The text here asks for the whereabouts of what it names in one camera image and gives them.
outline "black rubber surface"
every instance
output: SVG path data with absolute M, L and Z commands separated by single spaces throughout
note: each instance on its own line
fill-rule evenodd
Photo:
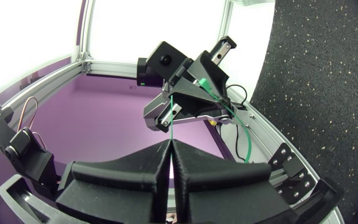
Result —
M 321 177 L 358 208 L 358 1 L 276 0 L 264 67 L 251 99 Z

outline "black platform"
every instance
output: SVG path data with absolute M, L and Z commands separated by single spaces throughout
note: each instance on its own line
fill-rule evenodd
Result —
M 317 173 L 358 208 L 358 1 L 276 0 L 270 43 L 251 99 Z

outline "green cable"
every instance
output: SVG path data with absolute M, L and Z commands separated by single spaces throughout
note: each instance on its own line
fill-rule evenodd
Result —
M 171 140 L 173 139 L 173 96 L 171 95 Z
M 211 87 L 208 83 L 208 81 L 205 79 L 205 78 L 202 78 L 200 81 L 199 81 L 199 84 L 201 87 L 203 87 L 203 89 L 205 91 L 207 91 L 208 94 L 210 94 L 215 100 L 217 100 L 218 102 L 221 102 L 222 101 L 215 96 L 215 94 L 211 91 Z M 240 120 L 240 118 L 232 111 L 230 110 L 229 107 L 227 107 L 224 103 L 222 103 L 222 105 L 225 107 L 225 109 L 227 109 L 231 114 L 234 115 L 234 117 L 241 123 L 241 126 L 242 128 L 244 129 L 246 135 L 247 135 L 247 139 L 248 139 L 248 152 L 247 152 L 247 157 L 246 159 L 244 160 L 245 163 L 248 163 L 249 161 L 249 157 L 251 156 L 251 150 L 252 150 L 252 144 L 251 144 L 251 136 L 249 135 L 249 132 L 248 132 L 248 129 L 246 128 L 245 124 Z

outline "black cable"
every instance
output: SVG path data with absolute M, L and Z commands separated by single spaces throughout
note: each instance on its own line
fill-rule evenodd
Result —
M 226 87 L 226 89 L 228 89 L 228 88 L 230 88 L 230 87 L 232 87 L 232 86 L 237 86 L 237 87 L 240 87 L 240 88 L 242 88 L 242 89 L 245 91 L 245 93 L 246 93 L 246 97 L 245 97 L 245 98 L 244 98 L 244 100 L 241 102 L 241 104 L 243 104 L 243 103 L 246 101 L 247 97 L 248 97 L 247 90 L 246 90 L 244 87 L 242 87 L 242 86 L 240 86 L 240 85 L 238 85 L 238 84 L 232 84 L 232 85 L 229 85 L 229 86 L 227 86 L 227 87 Z
M 221 140 L 223 141 L 223 138 L 222 138 L 222 126 L 220 125 L 219 126 L 219 131 L 218 131 L 218 125 L 215 125 L 215 131 L 219 134 L 219 136 L 221 137 Z
M 236 154 L 237 154 L 237 157 L 242 159 L 244 162 L 246 161 L 244 158 L 240 157 L 239 155 L 239 149 L 238 149 L 238 142 L 239 142 L 239 126 L 236 125 L 236 129 L 237 129 L 237 137 L 236 137 Z

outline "white backdrop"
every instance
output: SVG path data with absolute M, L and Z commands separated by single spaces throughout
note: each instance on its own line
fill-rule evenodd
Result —
M 82 0 L 0 0 L 0 92 L 75 49 Z
M 223 0 L 97 0 L 89 51 L 96 60 L 137 62 L 166 41 L 191 58 L 218 40 Z

